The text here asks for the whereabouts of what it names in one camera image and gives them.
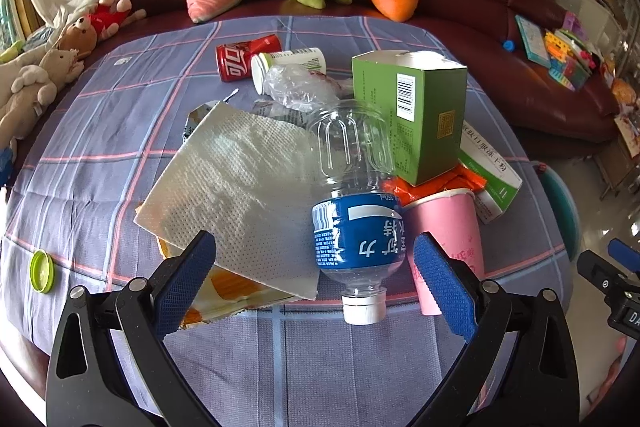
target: red soda can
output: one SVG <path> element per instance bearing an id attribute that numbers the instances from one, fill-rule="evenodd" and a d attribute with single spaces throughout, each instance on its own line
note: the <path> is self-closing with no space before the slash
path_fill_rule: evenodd
<path id="1" fill-rule="evenodd" d="M 267 35 L 253 41 L 233 42 L 216 46 L 216 59 L 220 80 L 235 82 L 251 78 L 251 58 L 258 53 L 282 51 L 277 35 Z"/>

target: teal chair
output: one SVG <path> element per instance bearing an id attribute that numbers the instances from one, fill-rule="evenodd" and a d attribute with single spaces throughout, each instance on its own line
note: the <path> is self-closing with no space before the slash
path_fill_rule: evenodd
<path id="1" fill-rule="evenodd" d="M 558 222 L 566 253 L 569 261 L 572 261 L 580 253 L 582 237 L 580 217 L 574 198 L 562 178 L 551 167 L 540 162 L 532 162 L 532 165 L 545 189 L 546 198 Z"/>

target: plastic water bottle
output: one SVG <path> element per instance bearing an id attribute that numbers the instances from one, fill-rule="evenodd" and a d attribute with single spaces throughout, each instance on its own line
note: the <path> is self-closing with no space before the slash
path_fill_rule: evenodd
<path id="1" fill-rule="evenodd" d="M 324 199 L 313 207 L 316 262 L 343 283 L 349 324 L 385 318 L 382 280 L 404 260 L 400 202 L 385 192 L 393 179 L 388 126 L 370 103 L 342 100 L 314 112 L 307 125 Z"/>

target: red leather sofa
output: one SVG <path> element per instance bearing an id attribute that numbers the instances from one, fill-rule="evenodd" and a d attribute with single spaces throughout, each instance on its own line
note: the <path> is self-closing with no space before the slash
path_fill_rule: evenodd
<path id="1" fill-rule="evenodd" d="M 94 60 L 125 40 L 191 25 L 185 0 L 132 0 L 149 19 L 123 30 L 94 52 Z M 221 18 L 268 14 L 339 14 L 380 16 L 370 0 L 349 7 L 319 11 L 289 0 L 243 0 Z M 545 28 L 558 28 L 564 10 L 552 0 L 420 0 L 410 24 L 436 35 L 464 62 L 533 157 L 577 156 L 595 152 L 616 135 L 613 116 L 618 105 L 595 75 L 578 93 L 529 62 L 514 15 L 521 14 Z M 502 43 L 511 39 L 510 54 Z"/>

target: plaid tablecloth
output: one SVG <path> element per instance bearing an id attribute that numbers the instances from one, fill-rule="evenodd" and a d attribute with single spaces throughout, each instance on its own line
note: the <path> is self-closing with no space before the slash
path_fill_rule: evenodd
<path id="1" fill-rule="evenodd" d="M 148 277 L 161 262 L 154 238 L 133 223 L 134 209 L 180 147 L 189 111 L 235 87 L 241 90 L 231 105 L 249 110 L 256 99 L 250 80 L 220 82 L 215 46 L 270 33 L 285 49 L 321 48 L 329 74 L 337 77 L 350 75 L 353 55 L 375 49 L 430 49 L 450 57 L 420 28 L 325 17 L 213 22 L 111 52 L 83 73 L 47 121 L 9 201 L 0 298 L 11 322 L 40 349 L 50 352 L 74 285 L 117 289 L 136 275 Z M 487 276 L 516 293 L 551 287 L 566 305 L 569 264 L 542 186 L 471 76 L 465 119 L 523 179 L 507 213 L 481 225 Z M 36 248 L 56 264 L 47 295 L 29 284 Z M 245 312 L 177 331 L 165 344 L 225 427 L 403 426 L 436 388 L 462 340 L 443 318 L 420 315 L 407 263 L 386 286 L 388 316 L 370 327 L 345 324 L 340 286 L 322 276 L 314 303 Z M 114 336 L 137 399 L 155 410 L 121 337 Z M 498 374 L 507 349 L 503 355 Z"/>

